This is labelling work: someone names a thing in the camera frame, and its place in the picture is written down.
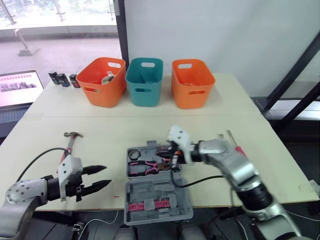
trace gray tool case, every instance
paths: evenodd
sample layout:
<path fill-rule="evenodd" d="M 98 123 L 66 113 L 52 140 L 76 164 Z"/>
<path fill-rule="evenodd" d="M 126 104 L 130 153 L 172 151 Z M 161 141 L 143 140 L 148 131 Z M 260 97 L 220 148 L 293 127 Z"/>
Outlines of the gray tool case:
<path fill-rule="evenodd" d="M 185 220 L 191 219 L 194 215 L 188 188 L 179 188 L 172 184 L 170 169 L 146 176 L 130 176 L 131 172 L 144 172 L 152 168 L 144 165 L 130 166 L 133 162 L 163 163 L 163 158 L 155 154 L 160 146 L 156 141 L 148 141 L 147 146 L 132 147 L 127 150 L 126 175 L 130 181 L 125 185 L 124 223 L 128 226 Z M 131 150 L 140 152 L 137 160 L 130 159 Z M 177 184 L 187 184 L 187 181 L 180 176 L 180 171 L 175 172 L 173 177 Z"/>

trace hammer head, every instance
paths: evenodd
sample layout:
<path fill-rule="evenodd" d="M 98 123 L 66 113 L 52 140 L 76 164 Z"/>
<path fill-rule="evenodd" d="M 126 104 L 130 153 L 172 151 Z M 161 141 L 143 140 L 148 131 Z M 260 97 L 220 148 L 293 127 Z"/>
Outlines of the hammer head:
<path fill-rule="evenodd" d="M 76 131 L 65 132 L 63 135 L 65 137 L 81 137 L 81 138 L 83 138 L 83 136 L 80 133 L 76 132 Z"/>

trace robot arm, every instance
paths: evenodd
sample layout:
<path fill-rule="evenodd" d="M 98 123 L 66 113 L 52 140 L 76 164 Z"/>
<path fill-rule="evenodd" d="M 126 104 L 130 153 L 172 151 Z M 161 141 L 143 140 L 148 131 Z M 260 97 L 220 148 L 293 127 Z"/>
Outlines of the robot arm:
<path fill-rule="evenodd" d="M 262 239 L 290 239 L 301 236 L 299 228 L 261 181 L 254 165 L 243 154 L 222 139 L 192 143 L 186 131 L 173 126 L 167 140 L 170 151 L 183 152 L 183 158 L 173 157 L 172 164 L 204 162 L 221 170 L 243 203 L 244 212 L 252 218 Z"/>
<path fill-rule="evenodd" d="M 76 196 L 81 201 L 83 196 L 95 193 L 111 180 L 101 180 L 89 187 L 82 184 L 83 174 L 95 174 L 105 166 L 82 167 L 80 158 L 68 155 L 58 168 L 58 178 L 52 175 L 40 179 L 21 180 L 14 183 L 5 194 L 5 201 L 0 207 L 0 240 L 24 239 L 30 220 L 36 208 L 48 201 Z"/>

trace pliers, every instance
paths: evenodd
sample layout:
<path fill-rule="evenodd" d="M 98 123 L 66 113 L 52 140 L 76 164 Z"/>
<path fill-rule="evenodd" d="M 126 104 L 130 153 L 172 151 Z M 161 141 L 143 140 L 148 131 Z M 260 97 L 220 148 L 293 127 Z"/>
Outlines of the pliers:
<path fill-rule="evenodd" d="M 158 163 L 157 161 L 134 161 L 128 163 L 130 167 L 132 166 L 138 166 L 138 165 L 145 165 L 152 167 L 146 171 L 143 172 L 132 172 L 130 171 L 129 177 L 137 177 L 137 176 L 147 176 L 149 174 L 157 174 L 161 170 L 169 170 L 170 164 L 168 163 Z"/>

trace laptop screen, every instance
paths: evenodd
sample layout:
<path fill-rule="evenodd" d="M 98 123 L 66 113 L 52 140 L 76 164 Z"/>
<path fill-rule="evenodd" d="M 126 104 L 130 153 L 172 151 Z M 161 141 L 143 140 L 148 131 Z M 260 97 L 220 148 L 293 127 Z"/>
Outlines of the laptop screen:
<path fill-rule="evenodd" d="M 0 107 L 33 103 L 43 91 L 35 70 L 0 75 Z"/>

